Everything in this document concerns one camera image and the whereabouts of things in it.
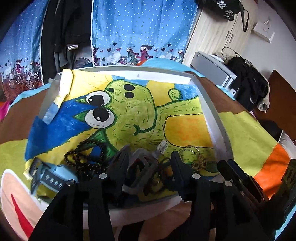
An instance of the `screw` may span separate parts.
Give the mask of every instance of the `screw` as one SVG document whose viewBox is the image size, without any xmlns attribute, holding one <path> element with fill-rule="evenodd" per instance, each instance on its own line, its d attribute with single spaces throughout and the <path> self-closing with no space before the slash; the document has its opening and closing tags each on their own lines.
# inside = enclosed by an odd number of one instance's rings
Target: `screw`
<svg viewBox="0 0 296 241">
<path fill-rule="evenodd" d="M 194 179 L 200 179 L 200 175 L 199 175 L 198 173 L 193 173 L 193 174 L 192 174 L 192 177 L 193 177 Z"/>
<path fill-rule="evenodd" d="M 66 182 L 66 184 L 68 186 L 72 186 L 74 183 L 75 183 L 75 181 L 73 179 L 71 179 L 71 180 L 69 180 L 69 181 Z"/>
<path fill-rule="evenodd" d="M 228 187 L 232 186 L 232 182 L 230 182 L 230 181 L 225 181 L 224 184 L 225 184 L 225 186 L 228 186 Z"/>
<path fill-rule="evenodd" d="M 106 177 L 107 177 L 107 174 L 104 172 L 99 175 L 99 178 L 101 179 L 105 179 Z"/>
</svg>

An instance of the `green cartoon dinosaur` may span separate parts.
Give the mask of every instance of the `green cartoon dinosaur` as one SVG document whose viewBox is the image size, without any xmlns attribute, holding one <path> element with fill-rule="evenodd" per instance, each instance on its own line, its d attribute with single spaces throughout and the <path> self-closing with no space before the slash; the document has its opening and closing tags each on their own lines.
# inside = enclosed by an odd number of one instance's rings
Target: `green cartoon dinosaur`
<svg viewBox="0 0 296 241">
<path fill-rule="evenodd" d="M 76 100 L 93 105 L 95 109 L 79 113 L 74 118 L 98 129 L 89 139 L 106 143 L 107 157 L 113 156 L 127 144 L 132 150 L 145 148 L 153 151 L 163 139 L 166 140 L 165 124 L 169 117 L 202 114 L 197 97 L 179 100 L 181 93 L 177 89 L 170 89 L 168 95 L 172 102 L 156 107 L 146 87 L 115 80 L 104 91 L 92 92 Z M 183 149 L 183 146 L 173 145 L 169 140 L 167 142 L 166 156 L 170 156 L 174 150 Z M 205 152 L 206 156 L 213 155 L 212 148 L 199 150 Z"/>
</svg>

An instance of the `red stripe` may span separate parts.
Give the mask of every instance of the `red stripe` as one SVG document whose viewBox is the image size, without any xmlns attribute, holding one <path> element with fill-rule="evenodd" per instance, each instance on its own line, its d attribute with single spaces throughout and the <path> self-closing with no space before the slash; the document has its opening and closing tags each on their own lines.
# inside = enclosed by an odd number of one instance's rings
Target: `red stripe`
<svg viewBox="0 0 296 241">
<path fill-rule="evenodd" d="M 27 238 L 30 237 L 31 233 L 33 232 L 33 227 L 23 215 L 22 211 L 20 210 L 19 206 L 17 205 L 15 198 L 11 194 L 12 203 L 15 206 L 15 212 L 17 213 L 18 220 L 20 222 L 20 226 L 22 227 L 23 231 L 25 232 Z"/>
</svg>

